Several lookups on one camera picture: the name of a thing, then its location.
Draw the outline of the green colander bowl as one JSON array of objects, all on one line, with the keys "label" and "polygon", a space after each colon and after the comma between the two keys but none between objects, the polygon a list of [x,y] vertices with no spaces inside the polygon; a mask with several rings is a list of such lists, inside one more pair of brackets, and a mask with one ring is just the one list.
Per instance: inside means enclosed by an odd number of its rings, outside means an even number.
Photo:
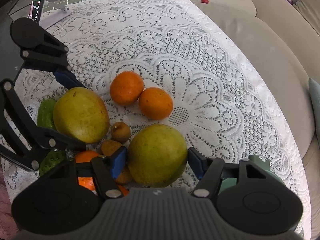
[{"label": "green colander bowl", "polygon": [[[283,185],[285,184],[281,178],[279,178],[276,174],[274,174],[271,170],[270,170],[270,161],[268,159],[266,159],[265,161],[263,161],[262,159],[260,159],[257,155],[249,155],[248,159],[255,163],[256,165],[258,165],[260,168],[262,168],[264,171],[266,171],[269,175],[271,175],[273,178],[275,178],[276,180],[278,180],[279,182],[281,182]],[[223,191],[225,191],[226,189],[230,188],[230,187],[234,187],[237,184],[237,179],[236,178],[223,178],[220,189],[218,194],[222,193]]]}]

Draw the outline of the green cucumber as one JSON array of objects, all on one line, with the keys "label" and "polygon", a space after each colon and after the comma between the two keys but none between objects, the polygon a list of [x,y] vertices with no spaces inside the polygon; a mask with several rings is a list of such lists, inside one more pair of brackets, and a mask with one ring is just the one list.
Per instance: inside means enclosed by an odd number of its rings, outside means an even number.
[{"label": "green cucumber", "polygon": [[39,107],[37,115],[37,126],[56,130],[53,120],[53,110],[56,104],[54,99],[44,99]]},{"label": "green cucumber", "polygon": [[57,166],[59,163],[64,161],[66,158],[65,151],[50,151],[47,156],[43,159],[39,168],[39,176],[43,176],[49,170]]}]

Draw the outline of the black smartphone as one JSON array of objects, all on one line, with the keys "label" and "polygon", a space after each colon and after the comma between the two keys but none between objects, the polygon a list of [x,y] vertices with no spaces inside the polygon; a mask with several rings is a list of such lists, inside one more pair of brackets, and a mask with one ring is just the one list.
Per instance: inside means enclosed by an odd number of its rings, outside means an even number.
[{"label": "black smartphone", "polygon": [[44,2],[45,0],[32,0],[28,15],[29,19],[35,21],[36,23],[40,22]]}]

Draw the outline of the white lace tablecloth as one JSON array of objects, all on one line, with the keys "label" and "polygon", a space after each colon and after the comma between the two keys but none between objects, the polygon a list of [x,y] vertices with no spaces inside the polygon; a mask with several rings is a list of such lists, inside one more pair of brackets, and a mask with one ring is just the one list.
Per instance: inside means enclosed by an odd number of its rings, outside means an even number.
[{"label": "white lace tablecloth", "polygon": [[[65,151],[66,158],[43,176],[29,179],[12,200],[18,239],[304,239],[310,224],[310,198],[305,173],[292,170],[287,154],[298,153],[291,133],[278,128],[266,108],[270,90],[229,37],[189,0],[86,0],[52,27],[53,15],[41,14],[39,25],[68,47],[71,72],[98,94],[110,127],[99,142],[84,150]],[[121,106],[110,96],[114,78],[131,71],[144,90],[157,87],[173,100],[171,114],[152,120],[139,109],[139,98]],[[69,89],[54,74],[21,70],[15,91],[37,124],[44,99],[56,102]],[[195,197],[199,180],[188,162],[167,187],[149,187],[134,179],[123,185],[129,194],[100,199],[91,160],[103,155],[101,144],[112,140],[111,127],[124,122],[131,137],[144,128],[164,124],[183,135],[187,149],[221,158],[223,178],[237,184],[214,197]],[[248,159],[270,161],[284,185]]]}]

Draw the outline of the light blue pillow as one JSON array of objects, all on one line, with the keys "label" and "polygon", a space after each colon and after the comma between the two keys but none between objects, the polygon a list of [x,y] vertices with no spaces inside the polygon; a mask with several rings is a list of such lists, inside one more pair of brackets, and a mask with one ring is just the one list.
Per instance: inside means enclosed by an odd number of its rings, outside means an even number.
[{"label": "light blue pillow", "polygon": [[309,92],[315,116],[316,134],[320,136],[320,85],[312,78],[309,79]]}]

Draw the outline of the beige sofa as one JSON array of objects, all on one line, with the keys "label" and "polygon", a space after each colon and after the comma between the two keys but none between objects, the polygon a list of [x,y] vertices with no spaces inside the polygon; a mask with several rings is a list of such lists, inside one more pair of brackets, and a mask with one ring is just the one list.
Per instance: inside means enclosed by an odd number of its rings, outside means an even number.
[{"label": "beige sofa", "polygon": [[319,215],[319,142],[306,61],[295,52],[291,31],[302,28],[299,40],[319,42],[314,31],[285,0],[192,1],[215,22],[261,76],[260,85],[270,90],[266,108],[277,117],[278,128],[291,133],[298,153],[287,154],[292,170],[305,173],[312,216]]}]

